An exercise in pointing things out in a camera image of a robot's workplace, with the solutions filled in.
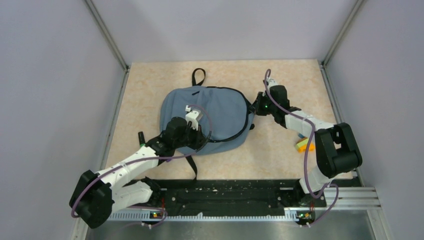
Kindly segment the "blue grey backpack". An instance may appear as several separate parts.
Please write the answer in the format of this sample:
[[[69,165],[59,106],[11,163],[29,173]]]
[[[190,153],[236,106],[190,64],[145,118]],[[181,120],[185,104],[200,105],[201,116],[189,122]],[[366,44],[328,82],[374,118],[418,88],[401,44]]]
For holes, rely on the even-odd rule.
[[[183,107],[199,110],[197,132],[189,132],[190,144],[178,148],[185,155],[188,164],[198,172],[192,155],[210,155],[233,150],[241,146],[248,132],[255,125],[252,104],[239,90],[229,87],[204,86],[191,77],[192,86],[171,91],[164,99],[159,118],[161,132],[168,129],[173,118],[186,116]]]

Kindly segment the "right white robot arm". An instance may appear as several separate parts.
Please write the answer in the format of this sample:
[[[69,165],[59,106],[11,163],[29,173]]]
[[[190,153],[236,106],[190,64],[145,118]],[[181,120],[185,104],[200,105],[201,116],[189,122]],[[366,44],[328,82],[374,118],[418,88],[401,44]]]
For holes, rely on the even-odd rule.
[[[283,85],[259,92],[252,108],[256,115],[272,115],[277,124],[307,137],[307,149],[315,146],[316,167],[312,170],[308,170],[308,154],[304,154],[304,176],[293,192],[297,205],[307,206],[313,198],[321,196],[324,187],[336,176],[362,165],[363,158],[351,126],[345,122],[326,122],[291,106]]]

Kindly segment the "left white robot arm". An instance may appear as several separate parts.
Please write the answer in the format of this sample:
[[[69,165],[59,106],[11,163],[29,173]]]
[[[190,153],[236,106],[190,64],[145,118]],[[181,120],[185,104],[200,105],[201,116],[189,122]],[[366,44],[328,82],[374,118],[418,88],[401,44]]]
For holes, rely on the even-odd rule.
[[[69,200],[71,217],[82,219],[91,229],[101,226],[111,214],[136,204],[154,207],[160,193],[148,180],[132,182],[135,177],[160,164],[177,159],[175,152],[188,147],[182,155],[190,157],[202,150],[212,136],[203,133],[198,121],[173,117],[159,135],[143,143],[129,157],[109,168],[83,172]]]

